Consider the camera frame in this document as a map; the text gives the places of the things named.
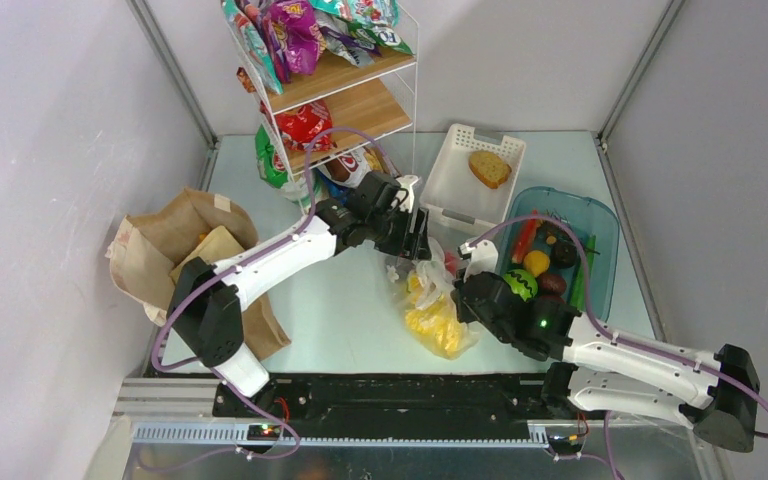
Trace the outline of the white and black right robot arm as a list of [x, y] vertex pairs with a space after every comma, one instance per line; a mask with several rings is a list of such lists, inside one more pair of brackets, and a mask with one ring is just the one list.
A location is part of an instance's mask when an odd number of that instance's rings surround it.
[[456, 280], [452, 298], [459, 321], [478, 323], [500, 343], [549, 362], [541, 402], [553, 417], [576, 410], [650, 416], [738, 453], [751, 452], [760, 436], [753, 398], [760, 381], [741, 347], [694, 350], [595, 326], [562, 302], [523, 300], [492, 272]]

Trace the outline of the translucent plastic grocery bag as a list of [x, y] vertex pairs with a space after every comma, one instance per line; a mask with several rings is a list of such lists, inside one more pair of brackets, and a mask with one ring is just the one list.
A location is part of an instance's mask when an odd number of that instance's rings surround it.
[[429, 246], [429, 260], [388, 258], [386, 276], [406, 330], [430, 353], [454, 360], [478, 343], [480, 332], [458, 320], [449, 253], [434, 238]]

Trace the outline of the brown burlap tote bag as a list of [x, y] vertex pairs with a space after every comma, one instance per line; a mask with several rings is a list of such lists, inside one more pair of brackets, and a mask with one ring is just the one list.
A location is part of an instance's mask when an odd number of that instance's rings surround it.
[[248, 213], [230, 199], [185, 188], [155, 213], [127, 215], [107, 249], [116, 287], [137, 301], [158, 327], [177, 279], [173, 272], [199, 248], [201, 236], [223, 227], [239, 245], [238, 252], [259, 243]]

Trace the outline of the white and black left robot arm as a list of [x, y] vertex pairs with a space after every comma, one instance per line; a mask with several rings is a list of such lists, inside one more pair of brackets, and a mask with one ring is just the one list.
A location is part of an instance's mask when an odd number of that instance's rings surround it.
[[343, 201], [312, 205], [286, 231], [250, 250], [214, 263], [186, 263], [162, 332], [175, 332], [250, 415], [268, 414], [276, 390], [245, 343], [243, 312], [296, 273], [365, 242], [396, 258], [430, 259], [428, 212], [415, 203], [417, 180], [375, 176]]

